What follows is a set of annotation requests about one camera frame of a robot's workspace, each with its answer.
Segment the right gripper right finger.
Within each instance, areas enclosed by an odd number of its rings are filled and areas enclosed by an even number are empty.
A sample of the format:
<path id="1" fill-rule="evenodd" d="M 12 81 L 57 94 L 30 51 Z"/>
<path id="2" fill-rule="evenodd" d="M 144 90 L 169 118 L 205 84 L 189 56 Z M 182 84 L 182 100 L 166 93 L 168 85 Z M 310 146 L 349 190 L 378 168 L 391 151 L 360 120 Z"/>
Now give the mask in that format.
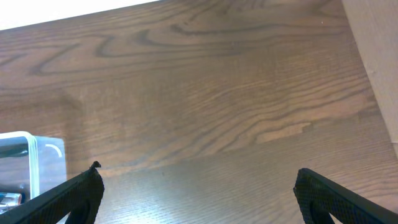
<path id="1" fill-rule="evenodd" d="M 397 214 L 308 169 L 293 188 L 305 223 L 397 223 Z"/>

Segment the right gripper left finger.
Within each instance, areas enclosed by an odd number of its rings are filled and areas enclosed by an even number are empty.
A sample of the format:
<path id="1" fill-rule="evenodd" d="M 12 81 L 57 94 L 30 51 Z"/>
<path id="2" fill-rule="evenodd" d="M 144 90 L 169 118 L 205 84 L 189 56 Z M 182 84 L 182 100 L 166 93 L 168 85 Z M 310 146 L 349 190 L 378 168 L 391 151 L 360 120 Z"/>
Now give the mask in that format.
<path id="1" fill-rule="evenodd" d="M 104 194 L 104 183 L 95 161 L 76 177 L 50 189 L 28 202 L 1 215 L 1 223 L 94 224 Z"/>

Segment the blue precision screwdriver set case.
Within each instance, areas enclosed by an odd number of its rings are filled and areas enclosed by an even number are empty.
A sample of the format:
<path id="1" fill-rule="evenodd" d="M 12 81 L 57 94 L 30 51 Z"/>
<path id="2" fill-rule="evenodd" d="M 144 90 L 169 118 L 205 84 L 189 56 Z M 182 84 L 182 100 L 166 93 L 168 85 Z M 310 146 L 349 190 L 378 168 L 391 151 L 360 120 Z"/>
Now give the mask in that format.
<path id="1" fill-rule="evenodd" d="M 19 206 L 22 203 L 23 195 L 19 193 L 1 192 L 0 209 L 1 214 Z"/>

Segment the black yellow screwdriver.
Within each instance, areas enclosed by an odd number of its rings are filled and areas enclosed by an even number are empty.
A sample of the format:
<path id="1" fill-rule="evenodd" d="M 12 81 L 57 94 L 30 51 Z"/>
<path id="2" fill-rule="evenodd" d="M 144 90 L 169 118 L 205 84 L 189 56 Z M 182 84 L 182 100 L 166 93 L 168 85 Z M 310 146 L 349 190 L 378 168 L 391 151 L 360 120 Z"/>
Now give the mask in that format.
<path id="1" fill-rule="evenodd" d="M 0 158 L 7 158 L 7 157 L 24 157 L 28 156 L 29 152 L 26 150 L 22 151 L 1 151 Z"/>

